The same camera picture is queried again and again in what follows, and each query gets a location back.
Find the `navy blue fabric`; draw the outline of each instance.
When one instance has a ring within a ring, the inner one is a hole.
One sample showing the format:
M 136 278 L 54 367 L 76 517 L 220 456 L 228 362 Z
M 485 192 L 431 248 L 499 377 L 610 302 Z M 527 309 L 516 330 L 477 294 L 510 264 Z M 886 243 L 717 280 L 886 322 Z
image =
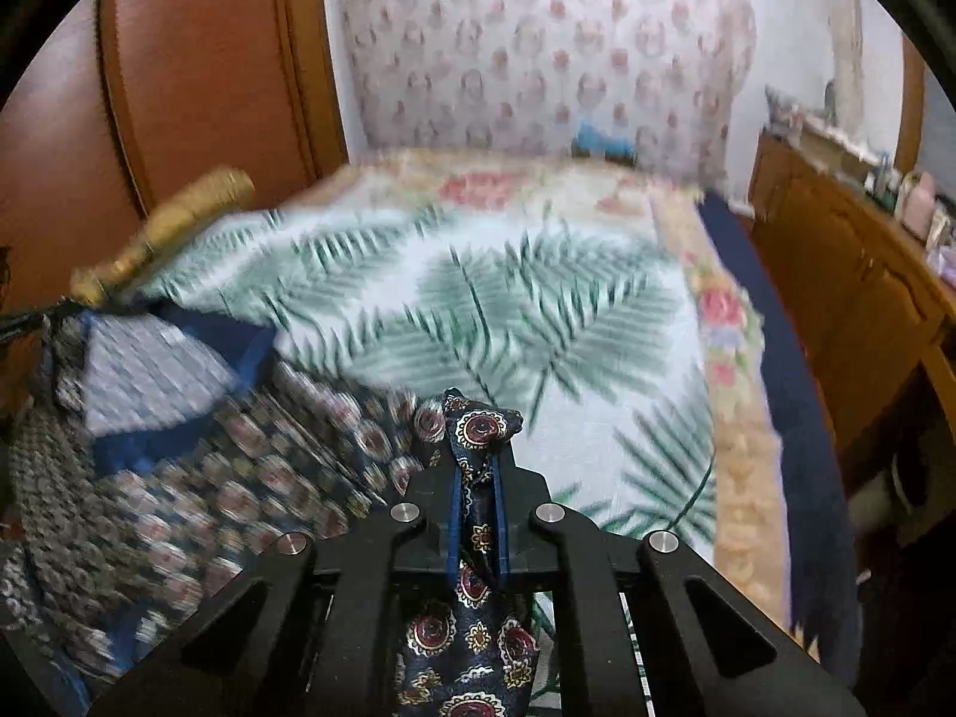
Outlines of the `navy blue fabric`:
M 701 219 L 725 267 L 764 318 L 761 373 L 773 427 L 783 440 L 790 529 L 792 622 L 819 640 L 820 662 L 851 685 L 862 630 L 856 557 L 837 456 L 796 331 L 767 270 L 723 198 L 707 194 Z
M 241 397 L 252 389 L 274 343 L 274 327 L 245 323 L 227 315 L 184 310 L 172 302 L 156 303 L 151 311 L 223 357 L 239 378 L 235 390 L 230 392 L 233 396 Z M 194 448 L 210 423 L 212 412 L 169 428 L 99 437 L 93 444 L 97 477 L 116 474 L 121 469 L 149 474 L 161 459 L 177 458 Z

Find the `silver bolt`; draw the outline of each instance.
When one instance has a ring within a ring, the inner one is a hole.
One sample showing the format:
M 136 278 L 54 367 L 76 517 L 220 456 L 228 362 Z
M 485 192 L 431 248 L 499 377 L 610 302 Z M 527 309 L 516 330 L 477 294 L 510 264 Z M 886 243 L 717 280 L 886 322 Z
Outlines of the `silver bolt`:
M 677 539 L 670 531 L 654 531 L 648 537 L 647 542 L 658 553 L 673 553 L 681 543 L 680 539 Z
M 305 534 L 300 534 L 298 531 L 292 531 L 290 534 L 282 534 L 279 537 L 279 541 L 276 543 L 275 548 L 283 555 L 298 555 L 298 553 L 301 553 L 303 550 L 305 550 L 306 545 L 308 544 L 309 540 L 305 538 Z
M 534 510 L 534 514 L 537 515 L 538 520 L 545 523 L 557 523 L 560 520 L 564 520 L 564 507 L 561 507 L 559 504 L 547 502 L 537 507 L 537 510 Z
M 411 523 L 421 512 L 422 510 L 418 509 L 417 504 L 403 501 L 401 504 L 395 504 L 392 507 L 390 515 L 392 515 L 392 520 L 397 520 L 399 523 Z

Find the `triangular cutout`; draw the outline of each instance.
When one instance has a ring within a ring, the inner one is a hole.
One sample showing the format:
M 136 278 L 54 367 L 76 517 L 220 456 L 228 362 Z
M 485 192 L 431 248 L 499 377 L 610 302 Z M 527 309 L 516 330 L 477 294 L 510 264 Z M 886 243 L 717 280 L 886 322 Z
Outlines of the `triangular cutout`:
M 228 675 L 239 663 L 267 596 L 267 583 L 253 583 L 201 636 L 183 647 L 183 665 L 217 677 Z
M 703 579 L 685 582 L 687 596 L 722 677 L 733 679 L 773 663 L 776 649 Z

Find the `floral blanket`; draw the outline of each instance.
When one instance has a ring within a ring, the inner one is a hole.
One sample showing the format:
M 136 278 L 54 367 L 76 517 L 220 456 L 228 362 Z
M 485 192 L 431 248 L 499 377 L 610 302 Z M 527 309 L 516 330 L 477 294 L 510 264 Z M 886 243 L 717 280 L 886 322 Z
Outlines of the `floral blanket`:
M 760 319 L 697 199 L 591 161 L 397 152 L 224 219 L 147 292 L 274 322 L 306 369 L 522 410 L 515 457 L 556 500 L 674 529 L 786 628 Z M 537 618 L 551 631 L 546 599 Z

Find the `dresser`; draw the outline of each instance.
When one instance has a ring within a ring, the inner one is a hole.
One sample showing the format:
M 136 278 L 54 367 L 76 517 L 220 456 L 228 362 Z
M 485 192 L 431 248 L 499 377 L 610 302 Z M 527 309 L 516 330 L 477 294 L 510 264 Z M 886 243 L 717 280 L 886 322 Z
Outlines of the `dresser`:
M 956 439 L 956 292 L 919 241 L 768 133 L 750 201 L 753 242 L 819 383 L 847 491 L 885 467 L 927 398 Z

